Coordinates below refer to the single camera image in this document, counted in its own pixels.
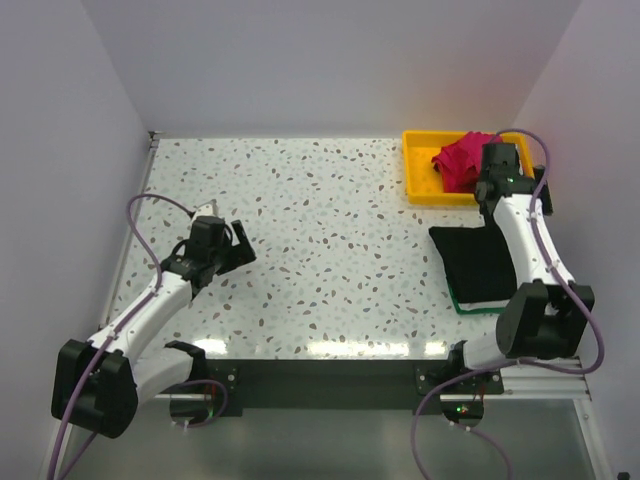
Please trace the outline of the black t shirt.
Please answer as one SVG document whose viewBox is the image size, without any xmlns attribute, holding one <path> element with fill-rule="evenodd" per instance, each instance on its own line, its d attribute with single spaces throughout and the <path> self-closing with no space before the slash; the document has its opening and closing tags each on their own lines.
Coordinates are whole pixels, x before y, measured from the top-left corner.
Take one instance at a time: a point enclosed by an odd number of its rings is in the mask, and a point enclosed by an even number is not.
<svg viewBox="0 0 640 480">
<path fill-rule="evenodd" d="M 503 235 L 497 228 L 441 227 L 429 229 L 448 286 L 460 302 L 510 300 L 516 274 Z"/>
</svg>

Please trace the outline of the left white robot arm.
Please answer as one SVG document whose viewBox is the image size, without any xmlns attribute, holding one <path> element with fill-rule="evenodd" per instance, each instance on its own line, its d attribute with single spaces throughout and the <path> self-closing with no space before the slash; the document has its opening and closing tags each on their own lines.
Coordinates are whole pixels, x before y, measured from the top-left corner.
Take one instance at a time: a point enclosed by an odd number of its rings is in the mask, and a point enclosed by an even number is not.
<svg viewBox="0 0 640 480">
<path fill-rule="evenodd" d="M 85 341 L 71 339 L 57 358 L 51 414 L 107 438 L 119 437 L 138 406 L 179 386 L 200 390 L 207 380 L 202 349 L 171 341 L 154 367 L 140 363 L 144 349 L 166 323 L 213 280 L 243 267 L 256 254 L 241 221 L 199 215 L 190 235 L 161 264 L 151 283 L 115 321 Z"/>
</svg>

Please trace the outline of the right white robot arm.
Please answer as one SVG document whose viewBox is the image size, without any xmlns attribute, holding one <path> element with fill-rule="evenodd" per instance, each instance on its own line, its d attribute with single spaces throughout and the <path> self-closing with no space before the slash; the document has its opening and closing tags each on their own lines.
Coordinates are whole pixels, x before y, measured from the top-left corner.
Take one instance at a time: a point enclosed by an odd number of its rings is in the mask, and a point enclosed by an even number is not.
<svg viewBox="0 0 640 480">
<path fill-rule="evenodd" d="M 481 153 L 474 198 L 483 226 L 429 230 L 454 299 L 504 304 L 491 331 L 450 348 L 439 379 L 459 393 L 481 372 L 516 363 L 563 372 L 559 360 L 576 354 L 594 324 L 594 292 L 569 273 L 545 225 L 547 172 L 525 175 L 513 143 L 491 141 Z"/>
</svg>

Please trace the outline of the pink t shirt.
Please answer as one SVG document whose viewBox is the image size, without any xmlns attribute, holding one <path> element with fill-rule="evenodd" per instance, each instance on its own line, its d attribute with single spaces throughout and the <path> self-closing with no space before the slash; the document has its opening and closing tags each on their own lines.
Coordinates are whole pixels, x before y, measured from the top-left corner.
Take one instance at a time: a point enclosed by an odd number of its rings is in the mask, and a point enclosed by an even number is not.
<svg viewBox="0 0 640 480">
<path fill-rule="evenodd" d="M 441 148 L 432 160 L 442 179 L 445 193 L 472 193 L 482 168 L 483 146 L 493 134 L 468 132 L 459 140 Z"/>
</svg>

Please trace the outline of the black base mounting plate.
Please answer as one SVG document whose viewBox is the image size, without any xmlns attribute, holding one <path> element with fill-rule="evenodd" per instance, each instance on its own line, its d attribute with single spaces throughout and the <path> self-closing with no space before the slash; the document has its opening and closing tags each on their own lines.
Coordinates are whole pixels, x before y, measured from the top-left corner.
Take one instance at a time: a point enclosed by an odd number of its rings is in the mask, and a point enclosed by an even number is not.
<svg viewBox="0 0 640 480">
<path fill-rule="evenodd" d="M 409 410 L 444 381 L 445 360 L 209 360 L 229 392 L 223 414 L 247 409 Z"/>
</svg>

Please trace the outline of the folded white t shirt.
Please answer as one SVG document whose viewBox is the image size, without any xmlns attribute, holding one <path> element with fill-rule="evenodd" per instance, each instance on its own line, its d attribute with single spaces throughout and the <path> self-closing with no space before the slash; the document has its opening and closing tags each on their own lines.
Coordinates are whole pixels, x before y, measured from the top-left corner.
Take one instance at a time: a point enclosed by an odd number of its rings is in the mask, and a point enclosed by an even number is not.
<svg viewBox="0 0 640 480">
<path fill-rule="evenodd" d="M 459 302 L 458 306 L 463 311 L 483 310 L 483 309 L 503 309 L 508 304 L 508 300 L 484 301 L 484 302 Z"/>
</svg>

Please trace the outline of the folded green t shirt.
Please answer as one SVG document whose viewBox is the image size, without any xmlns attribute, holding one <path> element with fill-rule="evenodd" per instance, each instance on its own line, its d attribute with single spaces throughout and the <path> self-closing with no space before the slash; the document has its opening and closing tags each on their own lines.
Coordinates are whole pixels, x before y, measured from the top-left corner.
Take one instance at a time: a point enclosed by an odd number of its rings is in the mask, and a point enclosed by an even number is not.
<svg viewBox="0 0 640 480">
<path fill-rule="evenodd" d="M 450 299 L 452 301 L 453 304 L 453 308 L 454 310 L 459 314 L 459 315 L 481 315 L 481 314 L 499 314 L 501 313 L 505 307 L 503 309 L 483 309 L 483 310 L 472 310 L 472 311 L 463 311 L 459 308 L 458 303 L 460 302 L 453 289 L 451 288 L 451 286 L 449 286 L 449 296 Z"/>
</svg>

